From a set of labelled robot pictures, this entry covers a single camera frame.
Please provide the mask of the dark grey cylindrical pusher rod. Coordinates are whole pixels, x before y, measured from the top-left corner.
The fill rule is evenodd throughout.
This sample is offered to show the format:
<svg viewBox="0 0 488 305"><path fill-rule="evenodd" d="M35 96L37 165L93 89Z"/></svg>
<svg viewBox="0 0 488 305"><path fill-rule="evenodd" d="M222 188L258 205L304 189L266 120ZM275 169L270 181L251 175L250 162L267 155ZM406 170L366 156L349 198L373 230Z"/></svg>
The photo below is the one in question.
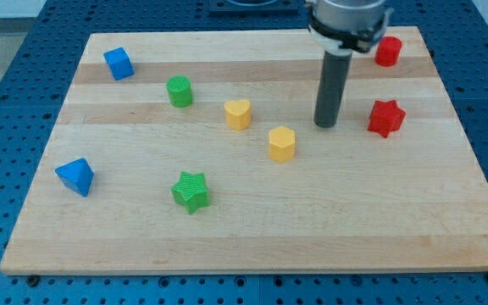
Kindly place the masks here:
<svg viewBox="0 0 488 305"><path fill-rule="evenodd" d="M351 53L341 56L324 52L313 117L318 127L331 128L336 124L351 59Z"/></svg>

